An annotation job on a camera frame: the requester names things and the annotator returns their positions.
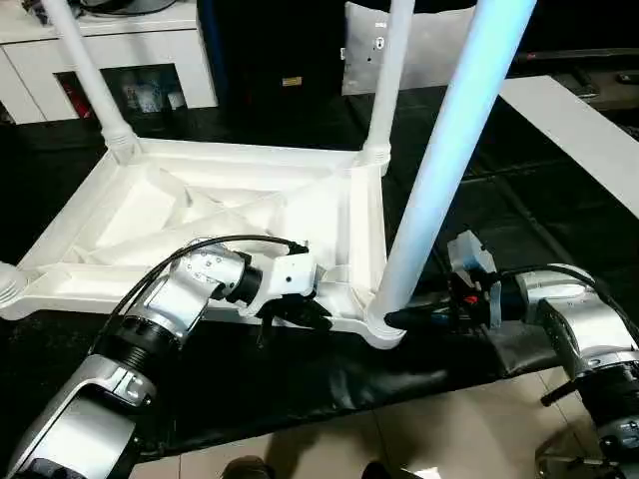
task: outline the beige floor tile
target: beige floor tile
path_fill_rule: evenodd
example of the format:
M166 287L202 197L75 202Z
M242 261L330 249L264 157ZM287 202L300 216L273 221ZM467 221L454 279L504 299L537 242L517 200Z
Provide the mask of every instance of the beige floor tile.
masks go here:
M278 479L357 479L383 454L374 417L363 413L184 454L181 479L217 479L244 455L264 458Z
M535 373L379 409L388 461L441 479L532 478L536 449L567 426L545 391Z
M568 376L561 367L553 367L540 371L539 375L548 391L556 389L565 384ZM566 418L566 421L574 430L577 440L588 455L601 457L595 426L590 418L590 414L584 407L579 397L579 393L574 392L556 402L559 410Z
M180 457L167 457L160 461L138 464L130 479L179 479Z

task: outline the robotic arm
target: robotic arm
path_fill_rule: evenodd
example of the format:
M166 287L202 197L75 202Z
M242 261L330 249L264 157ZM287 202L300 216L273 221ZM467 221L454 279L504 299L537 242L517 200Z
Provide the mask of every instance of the robotic arm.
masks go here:
M313 301L316 264L305 246L284 241L290 254L257 269L249 255L210 242L197 239L173 254L131 302L125 297L118 327L102 334L25 434L8 478L128 477L139 454L138 421L211 298L236 303L240 315L261 317L266 327L277 315L330 328L328 312Z
M569 382L542 399L546 406L579 391L615 477L639 478L639 348L621 307L584 270L549 264L498 272L472 232L448 244L452 274L436 301L390 313L407 330L498 328L502 319L541 326Z
M139 419L210 299L235 303L268 328L275 316L329 329L314 302L316 264L291 241L269 267L221 246L227 237L197 239L153 268L112 313L116 328L101 334L88 357L25 434L8 478L128 477L139 454ZM448 245L448 291L390 313L400 329L499 327L502 318L538 324L570 382L553 399L578 390L607 459L625 478L639 478L639 348L622 309L585 271L550 264L498 272L489 251L465 232Z

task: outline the white cabinet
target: white cabinet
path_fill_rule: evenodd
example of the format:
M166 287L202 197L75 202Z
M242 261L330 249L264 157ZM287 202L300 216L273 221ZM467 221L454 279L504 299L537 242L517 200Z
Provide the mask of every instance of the white cabinet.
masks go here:
M18 124L45 120L2 48L0 48L0 102Z
M171 64L188 108L217 105L197 30L93 36L87 37L86 42L100 69ZM60 40L15 43L3 48L44 120L78 118L56 75L73 71Z

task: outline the wire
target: wire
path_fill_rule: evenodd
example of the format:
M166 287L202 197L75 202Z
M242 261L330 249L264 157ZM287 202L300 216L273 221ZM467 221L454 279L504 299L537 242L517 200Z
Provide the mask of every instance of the wire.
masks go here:
M500 279L504 279L507 277L517 276L519 274L524 274L526 272L534 272L534 271L554 271L560 272L562 274L566 274L568 276L572 276L575 279L578 279L580 282L590 286L601 298L603 302L612 307L617 314L621 317L621 319L626 324L626 327L632 329L635 332L636 336L639 336L639 327L630 320L626 311L624 311L623 307L610 295L610 293L606 290L604 286L598 281L595 281L592 277L589 277L579 271L575 271L574 269L566 266L560 266L557 264L544 264L544 265L532 265L532 266L524 266L518 267L515 269L505 269L501 272L498 272L495 277L496 281Z
M298 244L295 241L291 241L290 239L267 237L265 235L229 235L225 237L205 239L203 241L181 247L180 249L177 249L176 251L174 251L166 259L163 259L158 264L156 264L153 268L151 268L151 270L149 270L149 272L147 272L144 276L142 276L142 278L131 289L129 289L129 292L127 292L122 297L122 299L120 299L120 302L118 302L118 304L116 304L116 307L113 308L104 326L102 326L102 328L100 329L100 332L98 333L94 344L91 346L89 353L91 354L95 350L100 339L102 338L104 333L109 329L109 326L113 323L113 321L118 316L120 311L124 309L124 307L130 301L135 302L135 300L139 297L139 295L144 290L145 286L155 281L160 275L160 273L162 273L162 271L164 271L164 269L169 264L171 264L176 259L186 256L187 254L193 251L196 251L202 247L211 246L213 244L220 244L222 242L232 242L232 241L262 241L262 242L273 242L276 244L283 244L284 246L289 247L290 253L309 251L309 249L306 246L302 246L301 244Z
M122 10L123 8L127 8L127 5L129 5L130 3L133 3L132 1L127 1L124 2L124 5L118 5L118 6L114 6L114 7L102 7L102 5L98 5L98 6L90 6L90 5L85 5L82 2L78 3L78 6L82 9L82 11L90 13L92 15L96 15L96 16L105 16L105 17L140 17L142 15L150 15L152 13L158 13L158 12L162 12L163 10L166 10L169 7L172 7L173 5L175 5L175 3L178 0L173 0L172 2L168 3L167 5L163 5L162 7L159 8L155 8L152 10L145 10L143 12L120 12L119 10Z

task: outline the white panel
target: white panel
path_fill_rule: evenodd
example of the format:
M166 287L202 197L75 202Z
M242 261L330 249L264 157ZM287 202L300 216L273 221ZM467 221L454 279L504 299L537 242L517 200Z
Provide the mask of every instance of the white panel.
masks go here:
M0 102L17 124L43 122L44 117L0 49Z
M189 108L216 107L218 102L198 31L167 32L165 38Z
M412 16L400 88L446 85L452 78L474 7ZM342 93L375 91L388 14L346 2L348 31Z
M98 68L176 63L187 106L216 106L195 30L89 37L86 42ZM5 50L47 120L77 118L53 75L73 70L59 40L7 45Z
M122 33L158 32L164 30L195 30L198 8L196 0L176 2L171 8L158 13L136 17L78 18L84 36L114 35ZM0 1L0 43L55 40L58 34L52 26L43 27L37 18L28 15L17 0Z
M501 97L639 218L639 142L550 77L507 80Z

